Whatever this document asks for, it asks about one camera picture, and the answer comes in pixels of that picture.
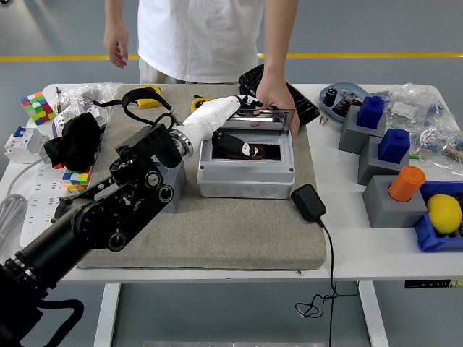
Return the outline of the person's left hand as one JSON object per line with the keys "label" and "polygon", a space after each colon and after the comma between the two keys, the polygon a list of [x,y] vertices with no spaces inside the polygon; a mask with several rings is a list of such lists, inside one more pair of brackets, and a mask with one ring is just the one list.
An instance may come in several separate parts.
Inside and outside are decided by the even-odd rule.
{"label": "person's left hand", "polygon": [[256,91],[256,98],[263,104],[264,108],[276,106],[279,109],[294,110],[290,132],[292,134],[292,142],[295,143],[299,132],[300,120],[284,75],[281,72],[265,70]]}

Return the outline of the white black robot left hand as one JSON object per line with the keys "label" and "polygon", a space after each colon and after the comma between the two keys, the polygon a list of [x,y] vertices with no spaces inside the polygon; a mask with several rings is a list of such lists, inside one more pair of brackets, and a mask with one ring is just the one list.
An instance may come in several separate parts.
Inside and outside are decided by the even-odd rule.
{"label": "white black robot left hand", "polygon": [[250,95],[232,95],[206,101],[192,112],[181,125],[174,126],[176,136],[184,146],[182,156],[192,157],[200,149],[203,140],[210,140],[213,133],[222,127],[241,107],[257,108],[263,104]]}

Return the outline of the person's right hand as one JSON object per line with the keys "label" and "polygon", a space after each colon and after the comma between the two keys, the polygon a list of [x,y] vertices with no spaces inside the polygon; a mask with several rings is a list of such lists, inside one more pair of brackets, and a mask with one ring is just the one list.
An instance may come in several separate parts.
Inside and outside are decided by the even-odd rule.
{"label": "person's right hand", "polygon": [[123,69],[128,61],[129,32],[121,20],[106,22],[103,43],[109,61],[116,67]]}

